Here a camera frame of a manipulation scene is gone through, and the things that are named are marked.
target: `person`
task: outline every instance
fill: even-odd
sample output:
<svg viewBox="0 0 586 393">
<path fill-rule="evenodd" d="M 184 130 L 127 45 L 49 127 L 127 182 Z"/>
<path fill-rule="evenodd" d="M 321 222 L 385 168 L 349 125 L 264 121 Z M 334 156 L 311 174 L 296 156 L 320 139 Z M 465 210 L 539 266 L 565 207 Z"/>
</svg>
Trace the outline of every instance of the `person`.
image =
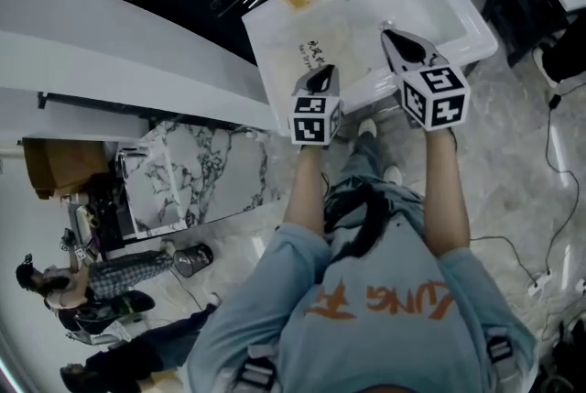
<svg viewBox="0 0 586 393">
<path fill-rule="evenodd" d="M 36 292 L 50 307 L 62 310 L 88 301 L 110 300 L 172 266 L 169 251 L 146 251 L 80 266 L 70 250 L 69 267 L 51 266 L 42 273 L 33 267 L 32 255 L 27 255 L 16 268 L 16 279 L 21 288 Z"/>
<path fill-rule="evenodd" d="M 129 290 L 113 299 L 88 302 L 74 309 L 55 309 L 47 299 L 44 304 L 69 332 L 68 337 L 88 345 L 93 345 L 92 336 L 102 334 L 120 318 L 155 308 L 152 297 L 140 290 Z"/>
<path fill-rule="evenodd" d="M 161 376 L 153 375 L 177 369 L 185 363 L 201 327 L 220 303 L 213 294 L 213 304 L 193 313 L 188 319 L 140 334 L 130 343 L 101 352 L 85 365 L 69 364 L 60 370 L 61 379 L 71 393 L 138 393 L 157 386 L 166 391 Z"/>
<path fill-rule="evenodd" d="M 556 89 L 563 81 L 586 71 L 586 57 L 581 53 L 586 35 L 586 15 L 568 27 L 554 46 L 541 44 L 533 49 L 533 61 L 549 87 Z"/>
<path fill-rule="evenodd" d="M 186 363 L 192 393 L 529 390 L 537 342 L 469 248 L 450 130 L 425 134 L 424 200 L 381 179 L 375 137 L 363 122 L 325 207 L 321 150 L 300 150 L 283 223 Z"/>
</svg>

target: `sneaker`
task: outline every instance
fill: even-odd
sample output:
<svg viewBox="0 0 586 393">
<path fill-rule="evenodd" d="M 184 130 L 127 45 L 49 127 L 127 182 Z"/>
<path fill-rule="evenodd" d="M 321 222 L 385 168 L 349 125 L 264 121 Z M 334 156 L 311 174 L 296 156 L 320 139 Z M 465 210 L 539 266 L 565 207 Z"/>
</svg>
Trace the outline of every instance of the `sneaker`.
<svg viewBox="0 0 586 393">
<path fill-rule="evenodd" d="M 403 174 L 399 167 L 393 165 L 385 170 L 385 174 L 383 175 L 383 180 L 388 183 L 394 183 L 396 186 L 403 185 Z"/>
<path fill-rule="evenodd" d="M 219 307 L 220 305 L 222 305 L 222 299 L 220 298 L 220 296 L 216 292 L 212 292 L 210 294 L 210 296 L 208 297 L 208 301 L 214 307 Z"/>
<path fill-rule="evenodd" d="M 175 242 L 173 240 L 161 240 L 161 251 L 167 253 L 170 257 L 175 255 L 177 251 L 177 247 L 175 246 Z"/>
<path fill-rule="evenodd" d="M 358 137 L 364 133 L 371 133 L 376 137 L 376 123 L 372 119 L 365 119 L 358 127 Z"/>
<path fill-rule="evenodd" d="M 549 77 L 548 73 L 546 72 L 545 68 L 543 67 L 543 49 L 540 47 L 537 47 L 537 48 L 533 49 L 533 52 L 531 54 L 533 56 L 533 61 L 535 62 L 535 65 L 539 69 L 539 72 L 541 72 L 541 75 L 543 75 L 543 77 L 545 77 L 546 82 L 549 85 L 549 88 L 554 89 L 554 90 L 557 89 L 559 82 L 556 82 L 551 77 Z"/>
</svg>

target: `jeans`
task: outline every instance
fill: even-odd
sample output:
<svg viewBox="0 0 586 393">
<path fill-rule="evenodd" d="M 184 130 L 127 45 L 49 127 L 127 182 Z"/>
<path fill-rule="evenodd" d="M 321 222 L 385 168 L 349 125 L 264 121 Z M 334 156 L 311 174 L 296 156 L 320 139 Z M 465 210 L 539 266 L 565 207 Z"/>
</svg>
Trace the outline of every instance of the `jeans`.
<svg viewBox="0 0 586 393">
<path fill-rule="evenodd" d="M 561 82 L 586 71 L 584 56 L 586 14 L 580 15 L 555 46 L 544 49 L 543 69 L 554 82 Z"/>
<path fill-rule="evenodd" d="M 338 182 L 334 184 L 325 202 L 325 221 L 327 227 L 354 228 L 362 226 L 366 216 L 366 205 L 347 213 L 341 219 L 332 218 L 336 206 L 346 199 L 349 192 L 363 184 L 370 185 L 374 191 L 382 192 L 388 202 L 387 211 L 392 216 L 402 213 L 415 231 L 423 235 L 423 199 L 403 186 L 383 181 L 378 143 L 371 133 L 364 133 L 354 144 L 354 150 L 342 169 Z"/>
<path fill-rule="evenodd" d="M 185 364 L 200 335 L 201 328 L 215 310 L 216 307 L 210 304 L 204 311 L 193 313 L 185 320 L 179 320 L 140 335 L 140 338 L 147 342 L 160 358 L 163 364 L 161 372 L 173 370 Z"/>
<path fill-rule="evenodd" d="M 124 255 L 90 265 L 89 288 L 96 300 L 110 300 L 143 280 L 168 271 L 173 257 L 162 251 Z"/>
</svg>

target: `marble floor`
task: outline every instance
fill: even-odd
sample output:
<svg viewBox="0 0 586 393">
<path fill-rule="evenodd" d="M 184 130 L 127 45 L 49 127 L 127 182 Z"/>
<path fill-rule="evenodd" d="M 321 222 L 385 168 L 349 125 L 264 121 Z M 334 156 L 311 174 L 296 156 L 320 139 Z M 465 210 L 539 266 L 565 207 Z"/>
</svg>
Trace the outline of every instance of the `marble floor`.
<svg viewBox="0 0 586 393">
<path fill-rule="evenodd" d="M 562 91 L 586 81 L 569 80 Z M 504 53 L 481 62 L 470 77 L 472 105 L 469 119 L 455 129 L 459 143 L 461 177 L 474 238 L 505 235 L 515 245 L 533 275 L 547 270 L 546 253 L 556 229 L 566 220 L 576 198 L 576 186 L 567 174 L 552 171 L 545 159 L 550 93 L 531 58 L 508 68 Z M 586 87 L 563 98 L 551 116 L 549 156 L 554 166 L 573 169 L 586 182 Z M 398 165 L 404 183 L 416 191 L 425 187 L 425 148 L 420 130 L 407 126 L 399 110 L 377 115 L 385 160 Z M 342 133 L 355 134 L 356 122 Z M 284 196 L 279 202 L 260 206 L 220 221 L 203 224 L 173 235 L 179 248 L 206 242 L 216 260 L 191 279 L 181 281 L 199 305 L 212 291 L 223 297 L 237 290 L 262 255 L 287 205 L 295 164 L 295 150 L 286 139 L 271 136 L 266 143 L 268 159 Z M 324 169 L 331 180 L 349 154 L 347 143 L 338 141 L 324 154 Z M 557 320 L 586 310 L 586 299 L 575 290 L 586 277 L 586 212 L 584 197 L 565 230 L 558 236 L 548 258 L 552 280 L 535 297 L 527 294 L 529 279 L 518 265 L 511 247 L 503 240 L 472 243 L 472 250 L 486 265 L 514 312 L 546 347 L 555 335 Z M 157 241 L 136 245 L 147 249 Z M 197 310 L 196 301 L 172 275 L 143 284 L 157 307 L 148 314 L 153 326 Z M 570 303 L 570 309 L 560 313 Z"/>
</svg>

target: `wall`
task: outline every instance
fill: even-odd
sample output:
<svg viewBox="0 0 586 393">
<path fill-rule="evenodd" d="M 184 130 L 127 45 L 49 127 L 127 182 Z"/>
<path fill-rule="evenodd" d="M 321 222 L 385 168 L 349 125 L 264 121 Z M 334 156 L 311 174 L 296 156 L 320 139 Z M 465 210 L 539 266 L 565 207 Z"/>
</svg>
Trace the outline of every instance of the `wall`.
<svg viewBox="0 0 586 393">
<path fill-rule="evenodd" d="M 44 137 L 128 141 L 147 132 L 147 121 L 136 116 L 53 102 L 39 110 L 36 93 L 0 88 L 0 140 Z"/>
<path fill-rule="evenodd" d="M 32 253 L 35 266 L 67 266 L 59 248 L 69 225 L 59 202 L 41 201 L 30 186 L 23 159 L 5 159 L 0 175 L 0 323 L 24 369 L 43 393 L 63 393 L 59 368 L 83 361 L 97 348 L 65 337 L 65 330 L 42 299 L 21 289 L 16 266 Z"/>
<path fill-rule="evenodd" d="M 0 391 L 2 393 L 40 393 L 27 373 L 20 354 L 5 336 L 6 328 L 0 323 Z"/>
<path fill-rule="evenodd" d="M 0 0 L 0 86 L 273 128 L 258 69 L 121 0 Z"/>
</svg>

